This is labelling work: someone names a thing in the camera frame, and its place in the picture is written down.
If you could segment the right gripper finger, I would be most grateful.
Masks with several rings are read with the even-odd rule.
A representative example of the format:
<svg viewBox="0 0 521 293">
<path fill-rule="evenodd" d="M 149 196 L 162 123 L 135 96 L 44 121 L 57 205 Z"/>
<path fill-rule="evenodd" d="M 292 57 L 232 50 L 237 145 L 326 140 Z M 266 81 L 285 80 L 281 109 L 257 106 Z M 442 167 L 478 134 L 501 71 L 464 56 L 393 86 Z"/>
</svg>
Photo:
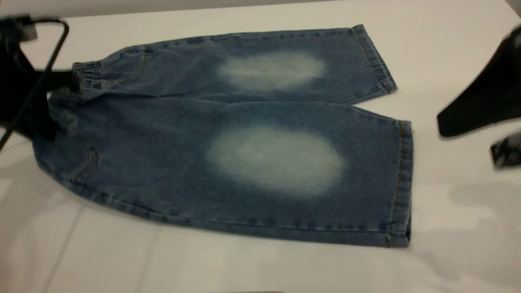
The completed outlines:
<svg viewBox="0 0 521 293">
<path fill-rule="evenodd" d="M 473 82 L 438 113 L 438 132 L 456 137 L 521 116 L 520 26 L 501 41 Z"/>
<path fill-rule="evenodd" d="M 521 165 L 521 133 L 515 132 L 490 146 L 497 169 L 518 168 Z"/>
</svg>

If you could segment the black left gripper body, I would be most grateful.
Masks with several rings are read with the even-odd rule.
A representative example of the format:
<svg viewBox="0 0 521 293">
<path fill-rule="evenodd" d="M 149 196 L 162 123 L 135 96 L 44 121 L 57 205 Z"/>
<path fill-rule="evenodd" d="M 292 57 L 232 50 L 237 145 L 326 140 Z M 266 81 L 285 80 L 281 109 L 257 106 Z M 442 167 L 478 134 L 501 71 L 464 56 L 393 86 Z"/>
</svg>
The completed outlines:
<svg viewBox="0 0 521 293">
<path fill-rule="evenodd" d="M 28 137 L 24 125 L 25 112 L 21 115 L 19 122 L 14 122 L 14 120 L 40 76 L 41 72 L 35 71 L 28 58 L 21 52 L 19 43 L 1 41 L 0 123 L 2 127 L 7 128 L 14 125 L 15 132 Z M 34 98 L 47 98 L 46 92 L 37 91 Z"/>
</svg>

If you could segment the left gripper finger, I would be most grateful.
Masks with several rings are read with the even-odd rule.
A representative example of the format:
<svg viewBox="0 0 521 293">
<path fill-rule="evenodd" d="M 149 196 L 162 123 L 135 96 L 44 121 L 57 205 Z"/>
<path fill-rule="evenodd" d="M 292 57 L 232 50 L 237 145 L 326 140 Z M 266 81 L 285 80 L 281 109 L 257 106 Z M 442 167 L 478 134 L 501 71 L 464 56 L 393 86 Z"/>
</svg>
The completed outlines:
<svg viewBox="0 0 521 293">
<path fill-rule="evenodd" d="M 73 92 L 80 91 L 79 78 L 73 70 L 48 72 L 39 87 L 39 92 L 51 92 L 64 87 Z"/>
<path fill-rule="evenodd" d="M 50 116 L 47 98 L 34 98 L 24 113 L 24 125 L 28 137 L 41 137 L 52 142 L 56 137 L 57 124 Z"/>
</svg>

